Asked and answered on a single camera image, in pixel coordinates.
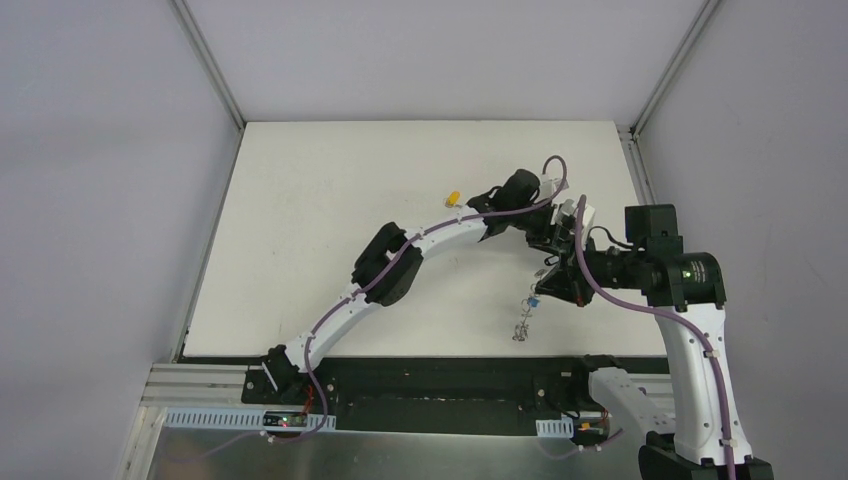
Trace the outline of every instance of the gray wall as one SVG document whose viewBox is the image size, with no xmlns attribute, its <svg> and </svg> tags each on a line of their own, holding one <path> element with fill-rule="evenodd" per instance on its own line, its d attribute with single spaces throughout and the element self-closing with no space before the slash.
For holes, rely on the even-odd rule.
<svg viewBox="0 0 848 480">
<path fill-rule="evenodd" d="M 724 267 L 754 452 L 778 478 L 845 478 L 848 3 L 725 3 L 643 154 L 689 248 Z"/>
<path fill-rule="evenodd" d="M 0 45 L 0 478 L 110 478 L 236 133 L 165 1 L 3 2 Z"/>
<path fill-rule="evenodd" d="M 190 0 L 248 120 L 630 123 L 703 0 Z"/>
</svg>

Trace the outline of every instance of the black cable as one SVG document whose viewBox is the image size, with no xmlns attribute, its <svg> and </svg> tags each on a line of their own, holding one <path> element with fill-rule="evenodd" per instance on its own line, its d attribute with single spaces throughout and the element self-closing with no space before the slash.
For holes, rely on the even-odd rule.
<svg viewBox="0 0 848 480">
<path fill-rule="evenodd" d="M 602 227 L 600 225 L 597 225 L 597 226 L 590 228 L 589 232 L 586 234 L 586 237 L 592 238 L 592 230 L 594 230 L 596 228 L 606 232 L 607 238 L 609 239 L 610 243 L 618 245 L 619 247 L 627 249 L 627 250 L 633 250 L 635 248 L 634 245 L 630 245 L 629 243 L 619 242 L 618 240 L 615 239 L 615 237 L 612 236 L 612 233 L 609 231 L 609 229 L 607 227 Z"/>
</svg>

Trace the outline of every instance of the white table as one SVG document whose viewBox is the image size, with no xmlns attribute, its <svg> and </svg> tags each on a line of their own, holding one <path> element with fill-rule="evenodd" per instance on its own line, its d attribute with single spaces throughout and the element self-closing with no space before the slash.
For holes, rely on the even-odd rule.
<svg viewBox="0 0 848 480">
<path fill-rule="evenodd" d="M 184 355 L 266 353 L 334 303 L 384 223 L 432 223 L 451 212 L 443 205 L 451 191 L 467 200 L 517 168 L 540 173 L 552 154 L 568 162 L 563 195 L 587 194 L 595 224 L 623 238 L 624 207 L 638 202 L 611 122 L 249 124 Z M 365 318 L 331 354 L 665 354 L 653 318 L 599 297 L 583 309 L 542 297 L 529 339 L 513 341 L 545 256 L 510 230 L 436 257 L 403 300 Z M 616 294 L 644 302 L 638 292 Z"/>
</svg>

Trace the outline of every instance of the white arm segment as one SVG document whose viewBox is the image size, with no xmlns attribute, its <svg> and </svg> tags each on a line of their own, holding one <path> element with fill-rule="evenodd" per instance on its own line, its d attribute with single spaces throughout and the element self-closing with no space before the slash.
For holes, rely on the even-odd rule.
<svg viewBox="0 0 848 480">
<path fill-rule="evenodd" d="M 657 316 L 655 318 L 668 354 L 674 389 L 674 413 L 677 420 L 674 449 L 678 455 L 693 463 L 700 464 L 702 458 L 711 458 L 716 465 L 725 465 L 727 462 L 720 441 L 730 437 L 734 442 L 734 462 L 745 463 L 745 457 L 752 454 L 751 444 L 745 438 L 739 422 L 730 383 L 724 348 L 724 310 L 719 310 L 713 304 L 700 304 L 689 305 L 686 312 L 676 313 L 704 332 L 718 354 L 727 385 L 731 432 L 730 435 L 722 435 L 721 432 L 715 375 L 709 359 L 704 357 L 703 346 L 683 325 Z"/>
<path fill-rule="evenodd" d="M 433 225 L 438 225 L 452 219 L 460 219 L 465 216 L 477 214 L 477 210 L 471 207 L 464 206 L 456 213 L 436 222 Z M 453 225 L 436 230 L 435 232 L 425 235 L 424 231 L 429 227 L 407 229 L 406 237 L 412 238 L 416 234 L 421 238 L 412 243 L 412 247 L 421 249 L 421 255 L 424 260 L 428 260 L 439 253 L 447 250 L 460 247 L 462 245 L 473 245 L 483 238 L 486 233 L 486 224 L 482 218 L 474 220 L 460 221 Z M 330 318 L 324 322 L 324 325 L 318 329 L 314 335 L 312 344 L 309 346 L 309 365 L 312 368 L 318 366 L 321 360 L 329 352 L 329 350 L 342 338 L 354 325 L 359 323 L 366 315 L 381 308 L 378 303 L 367 303 L 365 294 L 360 293 L 356 296 L 353 294 L 361 288 L 360 285 L 351 283 L 344 292 L 339 296 L 337 301 L 344 301 L 345 298 L 351 299 L 347 305 L 337 309 Z M 301 333 L 296 338 L 286 342 L 286 357 L 292 365 L 297 365 L 300 372 L 306 372 L 306 363 L 304 362 L 304 350 L 306 348 L 306 339 L 313 336 L 311 332 L 306 331 Z"/>
<path fill-rule="evenodd" d="M 607 409 L 625 432 L 642 441 L 648 432 L 674 433 L 674 419 L 636 388 L 626 370 L 608 367 L 590 373 L 589 395 Z"/>
</svg>

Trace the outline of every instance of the small yellow object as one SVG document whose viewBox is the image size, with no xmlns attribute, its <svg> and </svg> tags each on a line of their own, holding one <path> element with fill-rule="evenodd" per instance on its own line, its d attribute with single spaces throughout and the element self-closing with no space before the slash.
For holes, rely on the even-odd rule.
<svg viewBox="0 0 848 480">
<path fill-rule="evenodd" d="M 453 208 L 456 206 L 456 203 L 459 201 L 459 192 L 453 191 L 448 198 L 445 199 L 445 206 L 448 208 Z"/>
</svg>

